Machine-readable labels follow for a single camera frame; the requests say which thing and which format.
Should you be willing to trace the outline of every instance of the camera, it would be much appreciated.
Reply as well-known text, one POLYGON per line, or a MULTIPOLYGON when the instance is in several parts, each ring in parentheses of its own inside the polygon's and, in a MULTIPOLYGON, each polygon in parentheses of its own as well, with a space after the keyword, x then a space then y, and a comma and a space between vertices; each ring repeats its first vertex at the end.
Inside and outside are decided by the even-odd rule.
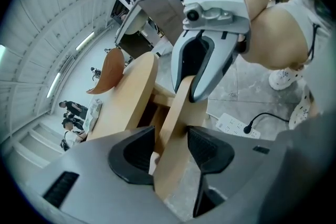
POLYGON ((195 11, 195 10, 191 10, 187 13, 187 18, 189 20, 192 20, 192 21, 195 21, 195 20, 198 20, 199 18, 199 15, 198 15, 198 12, 195 11))

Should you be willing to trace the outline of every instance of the wooden plank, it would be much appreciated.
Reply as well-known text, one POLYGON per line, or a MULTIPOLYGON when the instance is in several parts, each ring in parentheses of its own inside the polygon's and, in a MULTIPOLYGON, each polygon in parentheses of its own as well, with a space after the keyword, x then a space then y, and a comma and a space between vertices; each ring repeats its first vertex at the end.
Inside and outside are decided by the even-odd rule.
POLYGON ((167 97, 165 95, 160 95, 160 94, 152 94, 150 101, 153 102, 154 104, 157 105, 163 105, 163 106, 168 106, 171 107, 172 103, 174 101, 173 97, 167 97))
POLYGON ((125 68, 124 76, 116 87, 97 95, 103 105, 87 140, 138 126, 154 88, 158 72, 157 62, 153 53, 143 54, 125 68))
POLYGON ((160 95, 165 95, 168 97, 175 97, 176 95, 175 93, 167 90, 166 88, 162 87, 161 85, 157 83, 154 85, 153 94, 160 94, 160 95))
POLYGON ((207 100, 189 101, 192 80, 190 76, 182 81, 155 142, 155 152, 161 158, 153 174, 154 188, 162 200, 178 186, 190 159, 186 127, 202 126, 205 119, 207 100))
POLYGON ((154 114, 150 126, 155 126, 155 141, 158 139, 163 123, 168 115, 169 108, 159 106, 154 114))

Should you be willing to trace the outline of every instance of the gray floor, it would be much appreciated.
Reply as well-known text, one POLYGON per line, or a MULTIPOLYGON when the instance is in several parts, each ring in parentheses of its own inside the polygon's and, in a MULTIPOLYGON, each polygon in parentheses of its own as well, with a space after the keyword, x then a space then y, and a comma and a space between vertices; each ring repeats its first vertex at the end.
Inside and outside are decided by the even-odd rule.
MULTIPOLYGON (((171 54, 159 59, 156 82, 173 91, 170 72, 171 54)), ((227 113, 248 124, 261 112, 269 112, 289 119, 295 105, 299 103, 302 83, 294 83, 282 91, 273 90, 268 83, 270 71, 258 65, 247 63, 239 56, 208 99, 208 113, 220 117, 227 113)), ((216 129, 216 120, 210 118, 207 127, 216 129)), ((277 134, 288 128, 287 123, 270 116, 260 116, 253 128, 261 133, 261 139, 274 140, 277 134)), ((199 181, 199 169, 191 160, 179 188, 166 201, 181 220, 192 218, 199 181)))

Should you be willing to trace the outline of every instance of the desk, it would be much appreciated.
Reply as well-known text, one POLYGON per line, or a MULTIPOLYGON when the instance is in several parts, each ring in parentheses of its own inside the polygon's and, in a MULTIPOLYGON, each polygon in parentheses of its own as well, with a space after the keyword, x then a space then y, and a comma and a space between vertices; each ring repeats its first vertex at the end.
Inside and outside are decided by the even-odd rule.
POLYGON ((157 60, 151 52, 143 54, 125 68, 116 87, 97 95, 103 105, 87 141, 138 126, 154 88, 157 60))
POLYGON ((181 180, 190 159, 186 127, 201 126, 207 100, 190 103, 193 77, 183 79, 176 94, 155 85, 158 59, 147 52, 124 70, 119 84, 97 97, 103 102, 87 141, 138 126, 155 126, 155 149, 161 158, 154 171, 156 194, 164 200, 181 180))
MULTIPOLYGON (((137 0, 118 29, 115 43, 124 49, 125 45, 122 40, 124 36, 142 29, 150 17, 164 32, 169 42, 174 45, 183 32, 182 22, 185 18, 183 8, 180 0, 137 0)), ((132 56, 133 51, 130 47, 125 48, 125 51, 132 56)))

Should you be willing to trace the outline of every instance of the wooden chair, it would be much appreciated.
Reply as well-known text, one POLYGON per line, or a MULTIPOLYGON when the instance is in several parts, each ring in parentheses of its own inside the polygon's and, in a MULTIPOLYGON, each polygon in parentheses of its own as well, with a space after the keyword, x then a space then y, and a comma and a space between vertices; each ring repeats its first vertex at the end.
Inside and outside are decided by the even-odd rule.
POLYGON ((153 174, 154 187, 164 200, 177 187, 190 158, 186 127, 202 125, 207 100, 189 102, 193 77, 186 77, 176 94, 156 84, 157 62, 153 53, 145 53, 125 68, 117 86, 97 96, 103 106, 87 140, 155 126, 155 151, 160 160, 153 174))

